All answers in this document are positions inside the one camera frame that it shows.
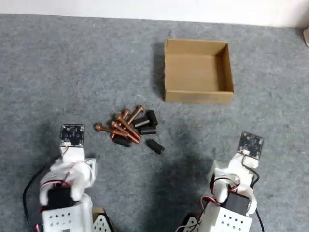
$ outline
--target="cardboard box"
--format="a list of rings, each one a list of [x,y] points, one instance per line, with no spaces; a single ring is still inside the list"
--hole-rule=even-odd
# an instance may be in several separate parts
[[[165,101],[229,103],[233,95],[226,42],[166,40]]]

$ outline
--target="white wall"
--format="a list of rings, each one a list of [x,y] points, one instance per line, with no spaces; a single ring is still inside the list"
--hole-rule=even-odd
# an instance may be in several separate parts
[[[0,0],[0,13],[309,26],[309,0]]]

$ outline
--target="circuit board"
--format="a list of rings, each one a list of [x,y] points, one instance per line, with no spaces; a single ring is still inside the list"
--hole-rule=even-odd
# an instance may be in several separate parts
[[[248,132],[243,132],[240,137],[237,152],[259,160],[263,143],[264,138]]]
[[[61,145],[63,146],[83,146],[84,125],[83,124],[63,124],[60,133]]]

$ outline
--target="cable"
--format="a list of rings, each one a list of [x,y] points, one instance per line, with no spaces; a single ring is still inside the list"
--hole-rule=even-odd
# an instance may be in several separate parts
[[[233,186],[230,187],[230,191],[234,191],[238,188],[238,186],[240,185],[240,181],[239,183],[237,184],[234,180],[230,179],[230,178],[227,178],[227,177],[219,177],[217,179],[215,179],[213,182],[212,182],[212,186],[211,186],[211,193],[213,194],[213,188],[214,188],[214,183],[217,181],[217,180],[229,180],[231,182],[233,182]]]
[[[202,217],[202,215],[203,215],[203,213],[204,213],[204,211],[205,211],[206,206],[208,205],[208,203],[209,203],[209,201],[206,202],[206,205],[204,206],[204,208],[203,208],[203,210],[202,210],[200,216],[199,216],[198,219],[197,219],[197,223],[196,223],[195,226],[192,228],[192,230],[190,230],[190,232],[192,232],[192,231],[196,228],[196,226],[200,223],[200,219],[201,219],[201,217]]]
[[[60,158],[61,156],[63,156],[68,150],[68,147],[67,149],[65,150],[65,152],[63,154],[60,154],[56,157],[54,157],[51,161],[49,161],[46,165],[44,165],[42,168],[40,168],[36,174],[34,174],[34,176],[30,179],[29,183],[26,185],[25,189],[24,189],[24,192],[23,192],[23,206],[24,206],[24,213],[25,213],[25,217],[26,217],[26,220],[27,220],[27,223],[31,229],[31,231],[34,231],[33,229],[33,226],[31,224],[31,221],[30,221],[30,216],[29,216],[29,211],[28,211],[28,207],[27,207],[27,200],[26,200],[26,196],[27,196],[27,192],[29,190],[29,188],[31,187],[31,185],[33,184],[33,182],[35,181],[35,179],[42,173],[44,172],[46,169],[48,169],[58,158]]]
[[[69,184],[65,182],[64,180],[48,180],[44,182],[43,184],[41,184],[41,188],[47,184],[57,184],[57,183],[61,183],[61,186],[63,186],[64,184],[69,186]]]
[[[181,229],[181,228],[190,228],[190,227],[193,227],[193,226],[196,226],[196,225],[198,225],[200,222],[197,222],[196,224],[194,224],[194,225],[191,225],[191,226],[179,226],[176,230],[175,230],[175,232],[177,232],[179,229]]]
[[[255,213],[256,213],[257,218],[259,219],[259,222],[260,222],[260,224],[261,224],[262,232],[265,232],[264,225],[263,225],[262,219],[261,219],[261,217],[260,217],[259,211],[257,211],[257,208],[256,208],[256,210],[255,210]]]
[[[250,187],[252,188],[252,191],[253,191],[254,185],[255,185],[255,184],[259,181],[259,179],[260,179],[260,175],[259,175],[254,169],[249,168],[247,165],[245,165],[245,164],[243,163],[246,156],[247,156],[247,155],[244,155],[244,157],[242,158],[241,164],[242,164],[246,169],[248,169],[250,172],[252,172],[252,173],[256,176],[256,178],[254,178],[254,179],[252,180],[251,184],[250,184]],[[263,224],[263,222],[262,222],[261,216],[260,216],[259,211],[257,210],[257,208],[256,208],[256,210],[255,210],[255,213],[256,213],[257,218],[258,218],[258,220],[259,220],[259,222],[260,222],[262,232],[265,232],[264,224]]]
[[[202,205],[202,209],[204,209],[204,207],[206,207],[206,206],[204,206],[204,204],[203,204],[203,201],[205,201],[205,200],[208,200],[208,202],[213,202],[213,203],[215,203],[215,204],[220,204],[219,202],[217,202],[217,200],[215,200],[215,199],[212,198],[212,197],[203,196],[203,197],[201,197],[201,200],[200,200],[200,203],[201,203],[201,205]]]

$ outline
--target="bolt head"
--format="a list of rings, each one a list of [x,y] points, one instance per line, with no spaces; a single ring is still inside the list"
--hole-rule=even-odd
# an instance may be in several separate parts
[[[119,120],[119,119],[121,119],[121,118],[122,118],[122,116],[121,116],[120,114],[116,114],[116,115],[115,115],[115,119],[116,119],[116,120]]]
[[[111,126],[114,127],[117,123],[115,121],[111,122]]]
[[[142,105],[138,105],[136,106],[137,109],[139,109],[141,112],[144,112],[145,107],[143,107]]]
[[[94,127],[95,127],[95,130],[99,132],[101,131],[102,126],[103,126],[102,123],[96,123]]]
[[[122,113],[129,115],[131,113],[131,111],[129,109],[123,109]]]

